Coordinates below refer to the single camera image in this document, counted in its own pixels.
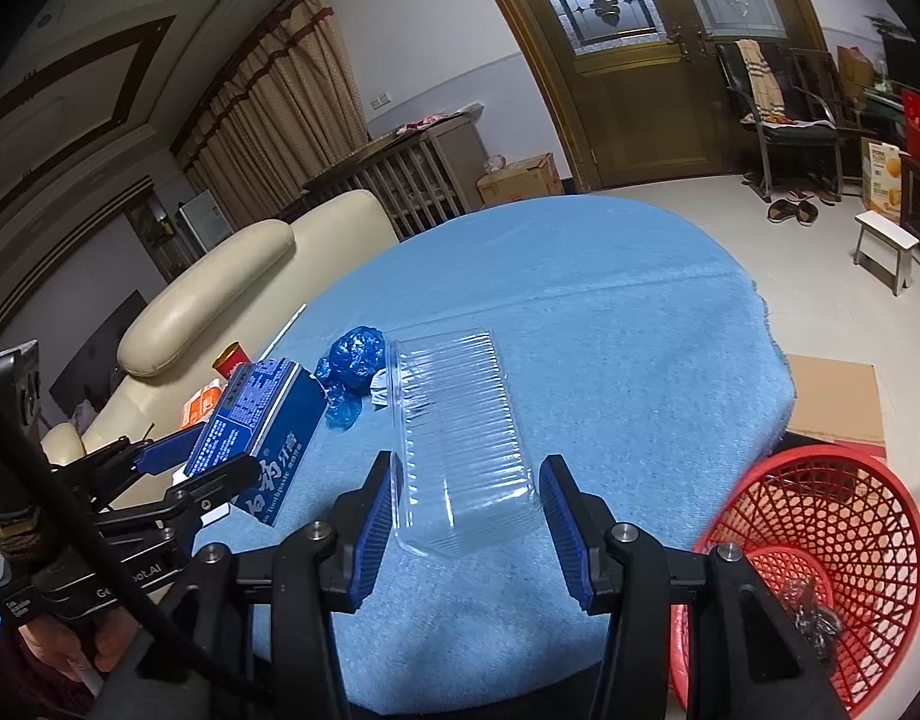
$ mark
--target human hand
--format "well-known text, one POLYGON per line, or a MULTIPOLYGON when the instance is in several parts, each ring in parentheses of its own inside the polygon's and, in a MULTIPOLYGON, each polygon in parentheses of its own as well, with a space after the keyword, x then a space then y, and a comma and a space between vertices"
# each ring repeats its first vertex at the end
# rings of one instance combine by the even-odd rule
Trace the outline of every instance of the human hand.
POLYGON ((100 671, 113 671, 137 635, 140 626, 123 608, 105 614, 97 627, 94 643, 97 658, 91 664, 84 655, 77 635, 62 622, 41 615, 20 628, 20 635, 38 661, 59 671, 68 680, 81 682, 75 669, 96 665, 100 671))

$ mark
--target red curtain trim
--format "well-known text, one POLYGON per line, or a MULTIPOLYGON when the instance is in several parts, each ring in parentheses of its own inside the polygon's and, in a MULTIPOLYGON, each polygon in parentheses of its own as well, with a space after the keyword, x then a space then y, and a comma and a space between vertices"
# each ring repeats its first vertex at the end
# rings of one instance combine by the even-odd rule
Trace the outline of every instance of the red curtain trim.
MULTIPOLYGON (((303 38, 308 37, 308 35, 313 33, 313 30, 317 28, 318 23, 322 22, 322 20, 332 15, 333 15, 333 10, 329 7, 325 7, 323 10, 317 11, 316 13, 313 14, 313 18, 310 20, 310 23, 308 25, 306 25, 303 29, 298 31, 296 34, 291 35, 290 40, 287 41, 286 47, 284 47, 283 49, 278 49, 276 50, 276 52, 271 53, 267 61, 263 63, 263 67, 261 67, 255 74, 250 76, 250 79, 247 81, 244 87, 244 91, 241 92, 236 97, 234 97, 232 100, 230 100, 229 103, 224 105, 223 110, 220 111, 219 114, 217 114, 217 120, 214 121, 214 124, 212 124, 211 128, 207 130, 207 134, 204 135, 203 141, 198 143, 197 148, 193 149, 193 154, 190 154, 190 159, 188 159, 187 163, 184 165, 185 172, 190 169, 190 166, 193 165, 194 160, 196 160, 200 152, 207 146, 207 143, 209 143, 209 140, 214 136, 214 133, 217 132, 217 130, 220 128, 220 124, 223 124, 223 120, 226 119, 226 117, 230 116, 231 111, 233 111, 233 108, 236 108, 237 105, 240 105, 241 103, 243 103, 244 100, 247 100, 250 97, 250 90, 254 88, 254 85, 257 83, 257 81, 259 81, 263 76, 266 76, 270 72, 270 69, 274 66, 274 62, 276 62, 276 60, 280 59, 281 57, 286 56, 289 47, 295 46, 298 43, 300 43, 300 41, 302 41, 303 38)), ((179 148, 174 149, 173 153, 176 154, 177 151, 180 151, 180 149, 179 148)))
MULTIPOLYGON (((204 115, 209 107, 209 103, 220 90, 223 88, 223 85, 236 74, 237 68, 243 64, 243 61, 246 60, 247 56, 250 55, 257 46, 260 45, 260 41, 263 40, 265 35, 268 35, 274 29, 276 29, 281 22, 283 22, 290 13, 293 11, 297 5, 299 5, 303 0, 281 0, 276 7, 271 10, 266 16, 264 16, 260 23, 255 26, 254 30, 247 35, 243 43, 237 47, 237 50, 233 52, 230 59, 228 59, 222 68, 217 71, 217 74, 214 76, 214 80, 211 81, 209 86, 204 93, 200 95, 197 103, 193 106, 193 110, 190 111, 190 115, 187 117, 187 120, 184 122, 183 127, 180 128, 180 131, 177 133, 177 137, 173 139, 171 143, 170 150, 176 156, 180 153, 180 149, 184 147, 184 143, 187 141, 187 138, 190 137, 190 133, 193 132, 193 127, 196 127, 197 122, 199 122, 200 117, 204 115)), ((314 17, 311 23, 308 26, 305 26, 298 35, 305 37, 310 31, 312 31, 313 25, 318 22, 318 20, 327 18, 333 14, 333 11, 329 8, 325 8, 317 14, 314 14, 314 17), (324 13, 324 10, 329 10, 329 13, 321 16, 321 13, 324 13)), ((296 45, 296 41, 292 42, 290 45, 296 45)), ((263 70, 260 71, 260 74, 265 74, 269 71, 269 67, 264 66, 263 70)))

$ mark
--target doorway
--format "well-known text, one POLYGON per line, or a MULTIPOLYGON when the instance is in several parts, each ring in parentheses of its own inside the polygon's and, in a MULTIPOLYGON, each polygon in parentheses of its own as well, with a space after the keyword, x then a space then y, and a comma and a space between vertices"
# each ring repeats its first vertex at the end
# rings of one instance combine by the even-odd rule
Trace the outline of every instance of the doorway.
POLYGON ((716 44, 823 49, 809 0, 497 0, 578 187, 736 170, 745 138, 716 44))

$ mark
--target red can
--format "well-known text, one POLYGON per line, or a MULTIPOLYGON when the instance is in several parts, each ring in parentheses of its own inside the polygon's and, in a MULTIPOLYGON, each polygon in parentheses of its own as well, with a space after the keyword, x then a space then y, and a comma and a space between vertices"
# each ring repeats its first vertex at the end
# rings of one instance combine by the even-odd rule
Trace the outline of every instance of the red can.
POLYGON ((214 360, 214 370, 225 379, 230 380, 230 377, 233 376, 233 370, 241 362, 250 362, 250 358, 247 357, 247 353, 243 350, 240 342, 234 341, 220 353, 217 360, 214 360))

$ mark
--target blue tablecloth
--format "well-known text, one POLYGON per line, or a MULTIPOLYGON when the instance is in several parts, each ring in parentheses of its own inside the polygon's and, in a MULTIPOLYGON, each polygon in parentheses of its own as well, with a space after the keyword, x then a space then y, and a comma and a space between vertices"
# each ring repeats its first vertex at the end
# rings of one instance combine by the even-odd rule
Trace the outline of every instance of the blue tablecloth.
MULTIPOLYGON (((535 471, 562 454, 581 490, 670 546, 692 545, 793 402, 740 265, 677 215, 613 197, 528 200, 425 232, 338 281, 273 355, 313 370, 359 324, 392 338, 489 327, 535 471)), ((346 433, 321 423, 275 528, 235 509, 198 545, 278 543, 359 487, 392 435, 389 410, 369 404, 346 433)), ((562 680, 600 659, 607 619, 567 595, 541 528, 453 565, 391 539, 374 594, 334 626, 350 699, 406 713, 562 680)))

